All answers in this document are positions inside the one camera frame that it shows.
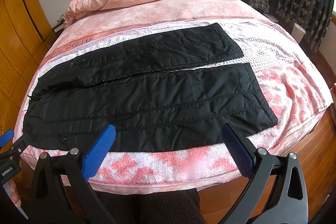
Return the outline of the person's left hand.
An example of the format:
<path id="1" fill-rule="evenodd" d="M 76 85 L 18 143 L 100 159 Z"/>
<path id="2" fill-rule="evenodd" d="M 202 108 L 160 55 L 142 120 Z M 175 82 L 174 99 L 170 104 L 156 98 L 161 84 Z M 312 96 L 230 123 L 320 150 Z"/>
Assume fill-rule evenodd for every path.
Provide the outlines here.
<path id="1" fill-rule="evenodd" d="M 16 207 L 21 207 L 21 198 L 19 196 L 16 183 L 13 179 L 8 182 L 9 189 L 11 192 L 10 198 Z"/>

